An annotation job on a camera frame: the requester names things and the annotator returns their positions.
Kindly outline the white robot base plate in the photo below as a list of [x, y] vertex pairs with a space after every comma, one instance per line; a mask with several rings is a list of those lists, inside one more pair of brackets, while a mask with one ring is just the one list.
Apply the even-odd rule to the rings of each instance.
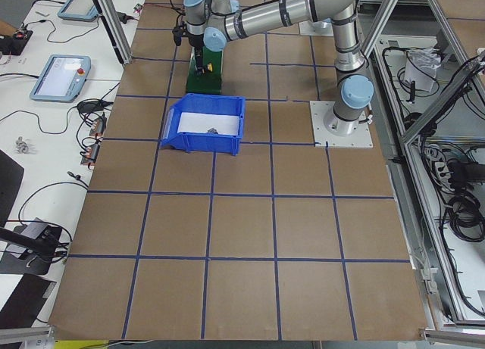
[[333, 101], [310, 101], [314, 145], [321, 148], [373, 148], [369, 123], [362, 111], [355, 121], [339, 120]]

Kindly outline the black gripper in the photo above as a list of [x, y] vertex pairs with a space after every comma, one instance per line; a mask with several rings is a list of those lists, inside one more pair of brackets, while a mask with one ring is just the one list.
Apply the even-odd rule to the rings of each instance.
[[204, 41], [200, 38], [189, 38], [189, 43], [193, 49], [193, 58], [196, 61], [195, 75], [201, 75], [201, 61], [203, 61]]

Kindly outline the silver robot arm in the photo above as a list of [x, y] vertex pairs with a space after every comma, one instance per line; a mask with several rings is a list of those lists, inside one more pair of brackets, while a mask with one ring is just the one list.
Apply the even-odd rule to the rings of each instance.
[[335, 136], [354, 133], [362, 111], [374, 94], [365, 76], [367, 58], [358, 36], [358, 0], [270, 0], [241, 8], [237, 0], [183, 0], [184, 21], [173, 28], [175, 44], [187, 38], [194, 49], [196, 70], [206, 73], [203, 51], [223, 51], [228, 42], [246, 39], [303, 21], [329, 20], [336, 49], [339, 97], [324, 115], [326, 129]]

